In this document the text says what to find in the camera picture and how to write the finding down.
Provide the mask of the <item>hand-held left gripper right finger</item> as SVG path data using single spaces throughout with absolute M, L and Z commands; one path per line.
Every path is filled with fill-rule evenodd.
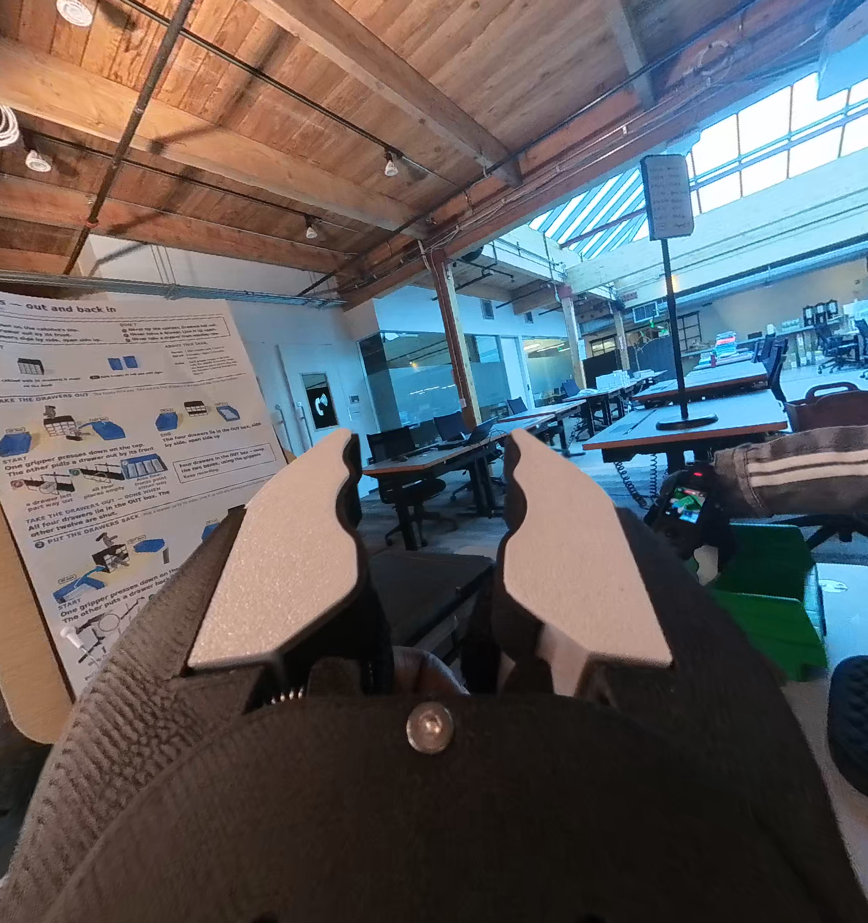
M 508 532 L 500 589 L 536 622 L 525 655 L 551 690 L 579 696 L 600 667 L 670 669 L 670 644 L 612 499 L 524 429 L 506 440 Z

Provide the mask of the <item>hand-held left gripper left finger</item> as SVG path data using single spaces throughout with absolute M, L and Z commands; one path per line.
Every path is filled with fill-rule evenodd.
M 283 663 L 352 602 L 366 566 L 348 500 L 359 439 L 336 429 L 248 502 L 186 661 L 194 673 Z

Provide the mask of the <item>green plastic bin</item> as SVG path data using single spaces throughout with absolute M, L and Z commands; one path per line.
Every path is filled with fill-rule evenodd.
M 828 667 L 820 619 L 795 597 L 709 592 L 750 640 L 791 681 L 807 681 Z
M 734 553 L 711 589 L 805 601 L 815 562 L 796 526 L 732 524 L 731 533 Z

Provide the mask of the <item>black drawer cabinet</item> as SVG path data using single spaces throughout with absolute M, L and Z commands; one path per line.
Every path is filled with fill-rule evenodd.
M 457 641 L 493 568 L 492 558 L 476 555 L 390 551 L 372 556 L 371 582 L 393 644 L 435 651 Z

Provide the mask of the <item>person's right forearm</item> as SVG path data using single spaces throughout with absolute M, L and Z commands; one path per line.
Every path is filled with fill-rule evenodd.
M 868 425 L 722 449 L 713 467 L 717 495 L 735 518 L 868 513 Z

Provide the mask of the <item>grey office desk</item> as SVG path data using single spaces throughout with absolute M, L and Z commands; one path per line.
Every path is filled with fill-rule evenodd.
M 759 390 L 728 398 L 690 404 L 691 417 L 715 416 L 705 426 L 665 431 L 663 420 L 678 418 L 674 407 L 633 410 L 583 444 L 583 450 L 597 450 L 604 462 L 627 462 L 638 455 L 664 455 L 669 470 L 682 466 L 690 452 L 708 460 L 713 453 L 737 445 L 763 442 L 768 436 L 785 433 L 788 418 L 770 390 Z
M 768 388 L 768 374 L 763 363 L 739 362 L 695 368 L 684 375 L 684 389 L 676 379 L 663 381 L 637 393 L 632 400 L 642 407 L 677 404 L 682 395 L 688 402 L 720 398 Z
M 475 515 L 493 518 L 503 512 L 494 495 L 486 456 L 504 443 L 514 429 L 522 429 L 535 436 L 544 432 L 553 435 L 564 432 L 564 427 L 551 413 L 519 420 L 507 418 L 475 444 L 463 444 L 453 449 L 426 449 L 414 456 L 374 462 L 366 467 L 363 474 L 377 481 L 381 501 L 393 507 L 397 516 L 397 528 L 384 536 L 385 545 L 392 547 L 394 536 L 402 537 L 408 551 L 417 551 L 427 544 L 423 524 L 435 522 L 437 518 L 426 510 L 425 505 L 433 494 L 422 486 L 428 481 L 439 481 L 449 472 L 467 471 L 471 474 Z

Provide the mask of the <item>white door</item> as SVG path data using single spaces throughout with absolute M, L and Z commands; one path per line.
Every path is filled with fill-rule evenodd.
M 293 433 L 303 451 L 339 429 L 352 430 L 346 394 L 330 344 L 275 345 L 292 408 Z

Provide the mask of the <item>brown bag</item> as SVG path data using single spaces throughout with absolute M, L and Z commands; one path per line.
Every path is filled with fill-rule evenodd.
M 787 401 L 786 415 L 793 432 L 868 425 L 868 390 L 849 382 L 820 384 L 805 398 Z

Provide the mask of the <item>illustrated instruction poster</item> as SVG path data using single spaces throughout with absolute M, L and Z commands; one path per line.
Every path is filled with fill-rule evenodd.
M 0 293 L 0 504 L 76 696 L 284 466 L 225 302 Z

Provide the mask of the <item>black mesh office chair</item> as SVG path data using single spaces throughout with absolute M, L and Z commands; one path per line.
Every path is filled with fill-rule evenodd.
M 868 798 L 868 655 L 848 657 L 832 672 L 827 738 L 836 768 Z

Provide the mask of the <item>light wooden poster board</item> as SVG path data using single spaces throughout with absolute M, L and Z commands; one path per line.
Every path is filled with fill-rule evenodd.
M 0 694 L 16 729 L 55 744 L 73 696 L 0 505 Z

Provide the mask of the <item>black sign stand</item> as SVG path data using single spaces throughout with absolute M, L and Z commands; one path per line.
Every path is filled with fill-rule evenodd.
M 685 157 L 679 154 L 647 155 L 641 160 L 640 172 L 644 186 L 649 238 L 659 242 L 661 248 L 680 408 L 679 415 L 657 421 L 657 430 L 666 433 L 687 432 L 704 428 L 718 421 L 718 417 L 713 413 L 690 411 L 678 331 L 677 298 L 673 283 L 670 240 L 690 237 L 694 232 L 691 182 Z

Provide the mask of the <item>skylight window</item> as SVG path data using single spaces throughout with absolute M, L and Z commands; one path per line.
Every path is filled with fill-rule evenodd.
M 694 216 L 868 148 L 868 76 L 823 99 L 818 90 L 819 75 L 804 75 L 688 139 Z M 597 182 L 529 227 L 582 261 L 648 237 L 641 168 Z

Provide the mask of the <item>black ceiling pipe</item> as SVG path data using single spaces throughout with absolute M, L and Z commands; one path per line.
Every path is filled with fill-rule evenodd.
M 136 133 L 140 126 L 141 120 L 151 101 L 151 97 L 163 75 L 166 64 L 168 63 L 174 47 L 185 27 L 186 19 L 194 6 L 193 1 L 178 2 L 174 16 L 168 21 L 163 38 L 156 50 L 148 69 L 147 75 L 140 87 L 136 102 L 133 104 L 127 123 L 117 142 L 115 151 L 106 166 L 101 186 L 99 187 L 87 218 L 82 224 L 82 228 L 75 240 L 71 255 L 63 269 L 63 275 L 69 276 L 77 266 L 82 251 L 88 241 L 92 231 L 97 227 L 98 220 L 104 208 L 105 202 L 114 186 L 120 168 L 123 164 L 127 151 L 132 146 Z

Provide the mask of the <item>wooden post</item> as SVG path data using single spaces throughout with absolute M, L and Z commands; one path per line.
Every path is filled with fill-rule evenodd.
M 451 357 L 452 376 L 466 425 L 473 429 L 481 422 L 474 376 L 465 340 L 458 296 L 451 262 L 444 249 L 435 248 L 428 254 L 430 272 L 440 306 L 440 315 Z

